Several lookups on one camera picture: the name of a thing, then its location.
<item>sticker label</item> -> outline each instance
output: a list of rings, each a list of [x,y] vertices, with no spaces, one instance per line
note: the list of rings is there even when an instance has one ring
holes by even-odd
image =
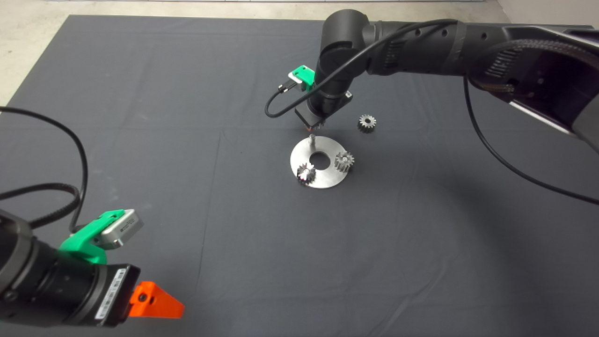
[[[106,295],[100,304],[98,312],[96,312],[97,320],[103,320],[108,314],[108,310],[110,310],[112,307],[114,297],[116,296],[116,293],[119,292],[120,283],[123,281],[123,278],[125,278],[126,273],[127,268],[121,268],[116,271],[116,274],[114,274],[114,278],[110,283],[110,287],[108,288],[108,291],[106,292]]]

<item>concrete floor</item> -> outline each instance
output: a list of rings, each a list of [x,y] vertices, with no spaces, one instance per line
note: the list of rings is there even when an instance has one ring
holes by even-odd
[[[8,103],[69,14],[325,19],[343,8],[371,20],[421,21],[455,18],[469,22],[508,22],[496,0],[483,2],[123,2],[0,0],[0,104]]]

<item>silver gear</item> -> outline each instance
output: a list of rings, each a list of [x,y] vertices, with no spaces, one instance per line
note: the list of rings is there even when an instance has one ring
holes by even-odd
[[[347,172],[356,162],[353,155],[347,151],[339,152],[335,156],[335,168],[340,172]]]
[[[308,185],[309,183],[314,181],[314,177],[316,176],[316,168],[314,165],[310,163],[301,164],[297,170],[297,178],[299,182],[304,185]]]
[[[358,130],[363,133],[371,133],[376,127],[376,119],[371,115],[362,115],[358,121]]]

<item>screw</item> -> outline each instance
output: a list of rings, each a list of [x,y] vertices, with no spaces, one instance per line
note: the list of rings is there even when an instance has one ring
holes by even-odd
[[[4,293],[4,302],[12,302],[16,300],[18,296],[19,294],[16,291],[8,290],[6,293]]]

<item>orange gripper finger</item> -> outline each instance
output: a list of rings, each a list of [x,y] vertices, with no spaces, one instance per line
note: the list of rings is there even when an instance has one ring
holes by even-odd
[[[129,299],[129,317],[181,318],[185,306],[154,282],[142,281]]]

